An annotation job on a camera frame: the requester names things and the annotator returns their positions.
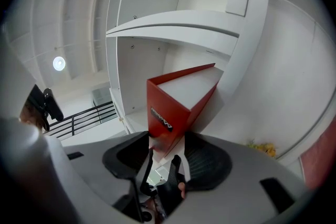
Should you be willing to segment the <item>white shelving unit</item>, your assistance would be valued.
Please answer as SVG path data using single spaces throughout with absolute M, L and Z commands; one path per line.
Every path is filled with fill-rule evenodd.
M 304 180 L 300 156 L 336 116 L 336 28 L 322 0 L 110 0 L 106 37 L 236 41 L 191 129 L 273 143 Z

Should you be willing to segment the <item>black metal railing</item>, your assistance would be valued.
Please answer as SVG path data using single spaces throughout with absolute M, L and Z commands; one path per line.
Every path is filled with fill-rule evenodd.
M 81 111 L 50 124 L 46 134 L 64 140 L 79 133 L 99 126 L 117 117 L 113 101 L 96 105 L 93 108 Z

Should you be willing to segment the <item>round ceiling light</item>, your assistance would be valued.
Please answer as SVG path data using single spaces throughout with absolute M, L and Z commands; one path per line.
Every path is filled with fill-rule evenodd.
M 56 71 L 62 71 L 66 66 L 66 62 L 63 57 L 57 56 L 54 58 L 52 65 Z

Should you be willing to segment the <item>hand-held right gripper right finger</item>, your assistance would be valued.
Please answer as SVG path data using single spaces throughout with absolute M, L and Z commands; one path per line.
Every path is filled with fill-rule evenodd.
M 282 224 L 301 209 L 304 182 L 265 153 L 185 134 L 186 198 L 164 224 Z

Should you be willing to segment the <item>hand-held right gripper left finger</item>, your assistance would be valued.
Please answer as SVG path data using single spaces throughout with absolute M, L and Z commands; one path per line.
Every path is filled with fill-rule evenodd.
M 149 135 L 147 131 L 83 145 L 67 146 L 65 152 L 75 171 L 102 201 L 127 217 L 155 224 L 147 208 L 151 189 Z

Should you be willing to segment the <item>red book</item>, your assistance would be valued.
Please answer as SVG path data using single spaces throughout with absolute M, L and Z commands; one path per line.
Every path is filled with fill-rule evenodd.
M 156 162 L 165 158 L 190 129 L 223 73 L 211 63 L 147 80 L 149 148 Z

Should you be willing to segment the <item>artificial flower bouquet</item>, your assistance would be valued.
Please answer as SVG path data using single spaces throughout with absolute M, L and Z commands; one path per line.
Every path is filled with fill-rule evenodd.
M 263 152 L 271 158 L 275 158 L 277 155 L 277 148 L 273 143 L 255 143 L 254 140 L 250 140 L 246 143 L 246 146 Z

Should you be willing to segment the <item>pink flat pad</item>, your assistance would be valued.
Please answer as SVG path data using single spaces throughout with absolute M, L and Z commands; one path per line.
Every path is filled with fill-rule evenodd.
M 307 187 L 310 189 L 321 187 L 336 160 L 336 116 L 300 159 Z

